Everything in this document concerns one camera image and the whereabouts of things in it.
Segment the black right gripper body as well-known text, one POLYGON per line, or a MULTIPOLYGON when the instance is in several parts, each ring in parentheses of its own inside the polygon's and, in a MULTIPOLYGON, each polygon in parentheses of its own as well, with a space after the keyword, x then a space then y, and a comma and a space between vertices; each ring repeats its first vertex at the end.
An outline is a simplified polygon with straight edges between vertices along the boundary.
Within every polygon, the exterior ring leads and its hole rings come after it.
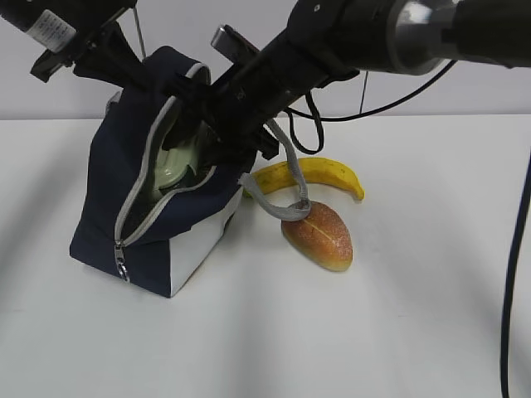
POLYGON ((249 63, 231 67, 213 84, 175 76, 177 96, 221 140, 214 154, 236 157, 247 150, 271 159, 279 141, 265 124, 314 88, 359 75, 355 68, 331 70, 281 32, 249 63))

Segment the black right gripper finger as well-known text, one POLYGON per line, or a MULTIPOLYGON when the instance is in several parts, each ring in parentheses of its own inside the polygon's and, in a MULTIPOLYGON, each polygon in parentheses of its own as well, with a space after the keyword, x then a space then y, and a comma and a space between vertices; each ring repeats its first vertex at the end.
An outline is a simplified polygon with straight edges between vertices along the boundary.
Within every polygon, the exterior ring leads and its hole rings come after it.
POLYGON ((198 134, 203 125, 203 120, 188 107, 177 105, 162 109, 162 112, 163 123, 168 127, 161 145, 161 149, 164 151, 177 148, 191 140, 198 134))

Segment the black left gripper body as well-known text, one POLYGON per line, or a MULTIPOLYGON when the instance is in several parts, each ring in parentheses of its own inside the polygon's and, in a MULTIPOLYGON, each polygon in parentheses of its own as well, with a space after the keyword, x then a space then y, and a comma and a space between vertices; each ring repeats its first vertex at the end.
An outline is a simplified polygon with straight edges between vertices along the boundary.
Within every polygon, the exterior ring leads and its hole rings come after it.
POLYGON ((59 69, 70 67, 74 75, 119 87, 137 84, 137 56, 118 23, 117 12, 109 21, 60 53, 44 51, 31 74, 46 83, 59 69))

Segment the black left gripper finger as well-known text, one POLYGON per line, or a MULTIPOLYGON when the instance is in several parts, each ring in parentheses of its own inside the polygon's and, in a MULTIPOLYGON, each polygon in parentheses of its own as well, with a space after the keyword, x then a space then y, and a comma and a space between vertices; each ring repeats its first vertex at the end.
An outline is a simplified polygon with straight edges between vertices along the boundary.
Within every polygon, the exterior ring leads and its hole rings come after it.
POLYGON ((172 95, 171 80, 174 64, 174 49, 161 46, 154 53, 141 61, 127 43, 111 46, 115 76, 111 83, 121 88, 132 85, 137 89, 155 91, 163 95, 172 95))

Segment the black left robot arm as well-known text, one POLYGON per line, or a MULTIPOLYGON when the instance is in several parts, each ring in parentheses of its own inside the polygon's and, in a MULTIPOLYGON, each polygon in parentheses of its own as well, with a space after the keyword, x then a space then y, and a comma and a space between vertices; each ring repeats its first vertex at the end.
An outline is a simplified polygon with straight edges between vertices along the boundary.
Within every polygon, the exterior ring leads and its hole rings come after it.
POLYGON ((4 0, 1 18, 46 48, 31 68, 31 74, 45 83, 60 68, 71 67, 78 77, 174 95, 170 82, 155 82, 118 23, 136 4, 129 0, 4 0))

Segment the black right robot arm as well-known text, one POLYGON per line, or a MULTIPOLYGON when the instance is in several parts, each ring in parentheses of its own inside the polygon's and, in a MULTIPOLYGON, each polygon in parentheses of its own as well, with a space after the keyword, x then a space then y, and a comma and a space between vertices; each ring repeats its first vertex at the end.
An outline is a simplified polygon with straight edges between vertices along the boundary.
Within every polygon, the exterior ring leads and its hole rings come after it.
POLYGON ((424 75, 443 60, 530 65, 527 1, 299 1, 285 29, 214 84, 168 84, 220 138, 267 153, 264 124, 311 90, 362 70, 424 75))

